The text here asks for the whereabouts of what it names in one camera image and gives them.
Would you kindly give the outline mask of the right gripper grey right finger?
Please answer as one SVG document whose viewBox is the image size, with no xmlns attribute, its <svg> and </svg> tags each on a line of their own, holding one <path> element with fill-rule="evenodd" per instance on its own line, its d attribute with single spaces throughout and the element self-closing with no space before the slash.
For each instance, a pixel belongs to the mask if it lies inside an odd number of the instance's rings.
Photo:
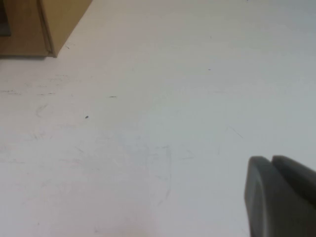
<svg viewBox="0 0 316 237">
<path fill-rule="evenodd" d="M 273 156 L 273 166 L 300 196 L 316 195 L 316 172 L 285 156 Z"/>
</svg>

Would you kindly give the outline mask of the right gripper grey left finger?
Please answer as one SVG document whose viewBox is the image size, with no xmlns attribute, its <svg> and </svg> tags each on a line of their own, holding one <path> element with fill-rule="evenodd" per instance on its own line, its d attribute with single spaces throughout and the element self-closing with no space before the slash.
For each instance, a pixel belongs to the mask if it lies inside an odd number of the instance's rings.
<svg viewBox="0 0 316 237">
<path fill-rule="evenodd" d="M 300 196 L 265 157 L 248 162 L 244 200 L 252 237 L 314 237 L 316 196 Z"/>
</svg>

